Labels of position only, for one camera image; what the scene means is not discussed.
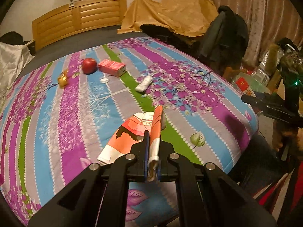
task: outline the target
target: brown curtain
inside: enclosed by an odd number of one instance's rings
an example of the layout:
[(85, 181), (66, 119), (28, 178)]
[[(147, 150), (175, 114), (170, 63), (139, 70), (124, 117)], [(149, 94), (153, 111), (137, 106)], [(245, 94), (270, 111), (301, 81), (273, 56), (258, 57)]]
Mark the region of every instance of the brown curtain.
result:
[(246, 21), (249, 43), (243, 60), (257, 66), (271, 43), (284, 37), (303, 43), (303, 21), (290, 0), (212, 0), (218, 8), (229, 6)]

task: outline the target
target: wooden headboard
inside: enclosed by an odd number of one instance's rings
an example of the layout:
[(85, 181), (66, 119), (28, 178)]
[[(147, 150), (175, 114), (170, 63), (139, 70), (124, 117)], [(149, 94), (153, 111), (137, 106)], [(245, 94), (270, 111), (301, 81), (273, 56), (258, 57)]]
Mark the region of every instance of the wooden headboard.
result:
[(56, 8), (32, 23), (36, 51), (80, 32), (121, 25), (126, 9), (126, 0), (81, 0)]

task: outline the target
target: silver screw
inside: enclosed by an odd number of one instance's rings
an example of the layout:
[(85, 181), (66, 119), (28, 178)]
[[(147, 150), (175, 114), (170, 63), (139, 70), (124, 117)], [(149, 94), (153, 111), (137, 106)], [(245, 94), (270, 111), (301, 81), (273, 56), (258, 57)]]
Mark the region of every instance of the silver screw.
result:
[(89, 168), (92, 170), (92, 171), (95, 171), (99, 168), (99, 165), (97, 163), (93, 163), (93, 164), (90, 164), (89, 165)]
[(179, 158), (179, 155), (178, 155), (177, 153), (171, 153), (171, 154), (169, 155), (169, 157), (170, 157), (171, 159), (178, 159), (178, 158)]
[(209, 162), (206, 164), (206, 168), (211, 171), (216, 168), (216, 165), (214, 163)]
[(127, 155), (125, 156), (125, 158), (126, 158), (127, 160), (133, 160), (135, 157), (136, 157), (136, 156), (135, 156), (134, 154), (127, 154)]

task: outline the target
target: apple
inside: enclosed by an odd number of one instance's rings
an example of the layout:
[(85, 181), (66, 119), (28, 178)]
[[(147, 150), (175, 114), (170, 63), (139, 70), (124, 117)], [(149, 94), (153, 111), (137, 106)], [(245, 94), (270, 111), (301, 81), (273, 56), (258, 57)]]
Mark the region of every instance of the apple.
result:
[(84, 74), (91, 74), (97, 70), (97, 62), (93, 58), (85, 58), (81, 64)]

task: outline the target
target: pink tissue pack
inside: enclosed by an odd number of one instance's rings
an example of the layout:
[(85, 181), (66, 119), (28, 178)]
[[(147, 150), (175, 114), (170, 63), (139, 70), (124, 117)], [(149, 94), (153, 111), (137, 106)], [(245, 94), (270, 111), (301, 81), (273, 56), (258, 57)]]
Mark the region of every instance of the pink tissue pack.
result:
[(124, 63), (103, 60), (98, 64), (98, 68), (101, 72), (108, 73), (115, 77), (120, 77), (124, 72), (126, 72), (126, 66)]

